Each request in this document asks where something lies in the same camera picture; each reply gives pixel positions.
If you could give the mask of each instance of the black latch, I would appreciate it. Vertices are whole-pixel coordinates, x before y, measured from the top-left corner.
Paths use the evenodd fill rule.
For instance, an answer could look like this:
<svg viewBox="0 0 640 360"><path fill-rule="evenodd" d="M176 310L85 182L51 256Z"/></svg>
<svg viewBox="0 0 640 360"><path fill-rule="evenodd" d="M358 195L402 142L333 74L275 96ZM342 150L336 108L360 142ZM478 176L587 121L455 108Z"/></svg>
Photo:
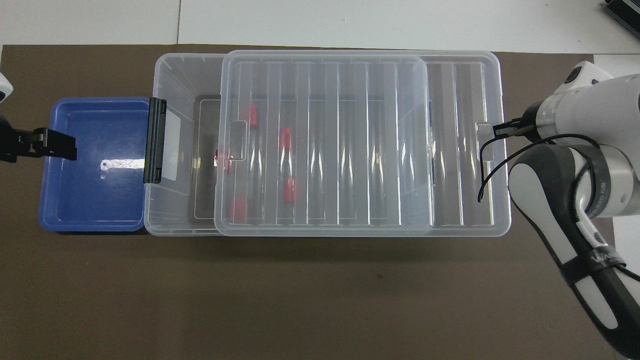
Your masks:
<svg viewBox="0 0 640 360"><path fill-rule="evenodd" d="M76 138L46 127L33 131L16 130L0 115L0 160L15 163L18 156L75 160Z"/></svg>
<svg viewBox="0 0 640 360"><path fill-rule="evenodd" d="M162 178L165 120L166 100L158 99L157 97L150 98L145 171L142 179L144 183L157 184L160 183Z"/></svg>

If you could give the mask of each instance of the red object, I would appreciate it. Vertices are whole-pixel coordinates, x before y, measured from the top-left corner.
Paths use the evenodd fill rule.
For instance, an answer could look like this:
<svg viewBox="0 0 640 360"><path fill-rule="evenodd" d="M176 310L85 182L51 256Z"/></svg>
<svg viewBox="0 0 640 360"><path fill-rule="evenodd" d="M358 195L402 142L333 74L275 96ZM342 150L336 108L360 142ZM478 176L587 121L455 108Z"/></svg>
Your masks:
<svg viewBox="0 0 640 360"><path fill-rule="evenodd" d="M293 177L284 184L284 202L296 202L296 180Z"/></svg>
<svg viewBox="0 0 640 360"><path fill-rule="evenodd" d="M229 206L229 218L231 222L245 224L246 209L246 197L243 195L234 196L231 200L231 206Z"/></svg>
<svg viewBox="0 0 640 360"><path fill-rule="evenodd" d="M280 137L278 137L278 146L281 150L291 149L291 129L289 126L280 128Z"/></svg>
<svg viewBox="0 0 640 360"><path fill-rule="evenodd" d="M222 159L222 161L218 161L218 150L216 149L216 155L213 157L214 160L218 163L218 165L220 165L220 163L223 163L223 167L225 169L226 172L230 172L231 171L231 160L229 160L229 152L225 151L225 157Z"/></svg>
<svg viewBox="0 0 640 360"><path fill-rule="evenodd" d="M255 104L249 105L249 126L252 129L258 128L258 111L255 109Z"/></svg>

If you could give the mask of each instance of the white label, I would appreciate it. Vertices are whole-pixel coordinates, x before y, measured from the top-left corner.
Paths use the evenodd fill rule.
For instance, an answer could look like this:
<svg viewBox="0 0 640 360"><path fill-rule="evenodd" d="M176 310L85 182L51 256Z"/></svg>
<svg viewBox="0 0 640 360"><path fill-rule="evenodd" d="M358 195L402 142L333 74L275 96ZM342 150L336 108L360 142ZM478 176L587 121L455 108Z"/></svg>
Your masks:
<svg viewBox="0 0 640 360"><path fill-rule="evenodd" d="M164 122L164 152L162 177L175 181L178 176L178 150L180 149L180 117L167 109Z"/></svg>

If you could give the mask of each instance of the clear plastic container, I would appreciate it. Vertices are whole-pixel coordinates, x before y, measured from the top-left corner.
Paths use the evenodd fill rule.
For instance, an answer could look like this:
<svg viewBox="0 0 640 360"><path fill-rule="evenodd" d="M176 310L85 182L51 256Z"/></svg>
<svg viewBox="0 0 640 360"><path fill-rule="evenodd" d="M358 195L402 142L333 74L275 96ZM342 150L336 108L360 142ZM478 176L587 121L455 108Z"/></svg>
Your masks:
<svg viewBox="0 0 640 360"><path fill-rule="evenodd" d="M223 63L215 224L232 236L500 236L479 146L503 121L479 52L233 51ZM487 150L489 170L506 156Z"/></svg>
<svg viewBox="0 0 640 360"><path fill-rule="evenodd" d="M162 180L145 184L145 227L157 236L220 235L214 189L224 54L166 54L154 97L167 100Z"/></svg>

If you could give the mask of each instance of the lid handle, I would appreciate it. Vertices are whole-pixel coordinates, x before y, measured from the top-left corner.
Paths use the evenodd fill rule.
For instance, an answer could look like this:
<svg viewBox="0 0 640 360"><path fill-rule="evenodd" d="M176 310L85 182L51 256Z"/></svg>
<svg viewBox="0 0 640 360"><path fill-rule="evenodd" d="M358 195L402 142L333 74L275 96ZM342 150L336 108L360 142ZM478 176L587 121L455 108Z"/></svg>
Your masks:
<svg viewBox="0 0 640 360"><path fill-rule="evenodd" d="M166 120L166 100L149 99L149 119L147 125L147 150L145 151L145 171L143 182L158 184L162 178L164 152L164 123Z"/></svg>

